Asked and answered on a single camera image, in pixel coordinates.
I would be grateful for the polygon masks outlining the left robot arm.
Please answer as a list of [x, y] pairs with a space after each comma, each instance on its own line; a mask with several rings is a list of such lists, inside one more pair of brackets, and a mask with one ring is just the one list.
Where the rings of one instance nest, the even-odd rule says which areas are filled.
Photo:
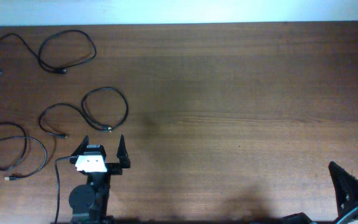
[[73, 210], [71, 223], [112, 224], [114, 218], [107, 215], [111, 177], [122, 175], [131, 167], [124, 136], [120, 137], [116, 157], [118, 162], [106, 162], [106, 151], [100, 144], [90, 144], [85, 136], [70, 156], [70, 163], [86, 176], [86, 183], [75, 187], [69, 196]]

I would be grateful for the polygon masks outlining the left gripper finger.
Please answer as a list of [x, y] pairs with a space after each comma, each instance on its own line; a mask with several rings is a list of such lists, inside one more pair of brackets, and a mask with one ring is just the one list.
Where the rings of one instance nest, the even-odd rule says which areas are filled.
[[119, 163], [123, 169], [131, 168], [131, 161], [129, 159], [129, 155], [127, 153], [124, 135], [122, 134], [119, 141], [119, 146], [117, 149], [117, 158], [119, 159]]
[[85, 136], [81, 144], [74, 150], [71, 156], [80, 156], [85, 152], [86, 147], [89, 145], [89, 137]]

